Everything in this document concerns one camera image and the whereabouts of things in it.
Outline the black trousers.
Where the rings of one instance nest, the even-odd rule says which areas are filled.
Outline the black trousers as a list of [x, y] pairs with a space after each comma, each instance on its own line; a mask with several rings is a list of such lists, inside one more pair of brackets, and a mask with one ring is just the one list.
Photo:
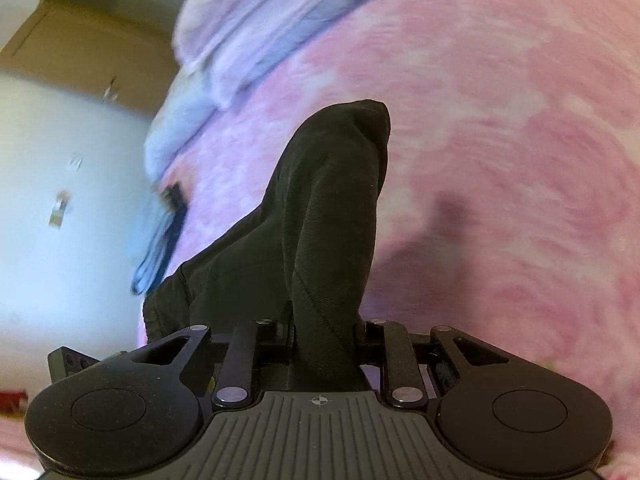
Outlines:
[[359, 307], [388, 140], [382, 102], [335, 104], [306, 119], [260, 204], [145, 299], [148, 341], [196, 324], [228, 334], [247, 321], [291, 320], [298, 380], [322, 391], [367, 389]]

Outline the pink floral bedspread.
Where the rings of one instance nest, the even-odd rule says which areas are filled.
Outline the pink floral bedspread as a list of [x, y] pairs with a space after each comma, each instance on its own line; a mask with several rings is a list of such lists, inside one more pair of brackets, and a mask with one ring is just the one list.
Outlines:
[[262, 199], [316, 110], [375, 99], [390, 166], [362, 305], [582, 382], [639, 474], [639, 0], [371, 0], [175, 159], [178, 266]]

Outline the folded light blue clothes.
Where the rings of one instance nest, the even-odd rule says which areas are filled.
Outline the folded light blue clothes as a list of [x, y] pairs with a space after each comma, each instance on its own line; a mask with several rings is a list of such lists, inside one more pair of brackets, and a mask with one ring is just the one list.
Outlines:
[[178, 183], [144, 196], [127, 244], [132, 270], [130, 292], [134, 296], [148, 294], [160, 284], [187, 210], [188, 204]]

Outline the lilac striped duvet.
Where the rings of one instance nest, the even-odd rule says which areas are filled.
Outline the lilac striped duvet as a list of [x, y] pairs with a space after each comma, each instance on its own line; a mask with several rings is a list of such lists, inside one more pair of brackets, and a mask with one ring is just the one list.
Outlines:
[[179, 65], [143, 148], [156, 183], [210, 118], [240, 108], [279, 64], [368, 0], [183, 0]]

